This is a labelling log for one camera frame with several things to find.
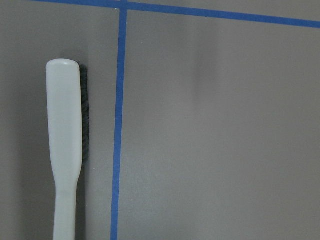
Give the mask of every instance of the bristles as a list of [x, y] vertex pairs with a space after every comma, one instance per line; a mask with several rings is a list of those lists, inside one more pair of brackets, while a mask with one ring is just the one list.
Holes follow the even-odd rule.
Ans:
[[89, 99], [88, 68], [80, 65], [81, 106], [82, 106], [82, 164], [89, 158]]

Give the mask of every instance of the gray surface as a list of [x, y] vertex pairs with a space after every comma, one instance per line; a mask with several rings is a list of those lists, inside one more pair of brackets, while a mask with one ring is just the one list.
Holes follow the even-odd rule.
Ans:
[[130, 11], [119, 240], [320, 236], [317, 29]]
[[90, 160], [80, 180], [86, 186], [79, 186], [76, 236], [110, 235], [118, 18], [109, 8], [0, 2], [1, 240], [52, 238], [45, 65], [54, 58], [89, 69]]
[[134, 2], [320, 20], [318, 0], [135, 0]]
[[[317, 1], [165, 1], [318, 20]], [[45, 64], [88, 65], [77, 240], [110, 236], [119, 11], [0, 2], [0, 239], [51, 239]], [[128, 12], [119, 240], [317, 240], [318, 29]]]

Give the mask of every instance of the brush handle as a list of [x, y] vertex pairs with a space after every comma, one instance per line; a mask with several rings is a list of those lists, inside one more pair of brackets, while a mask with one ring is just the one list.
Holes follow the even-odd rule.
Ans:
[[56, 190], [53, 240], [74, 240], [76, 228], [77, 186]]
[[74, 240], [77, 182], [83, 153], [79, 65], [68, 59], [49, 61], [46, 91], [56, 189], [53, 240]]

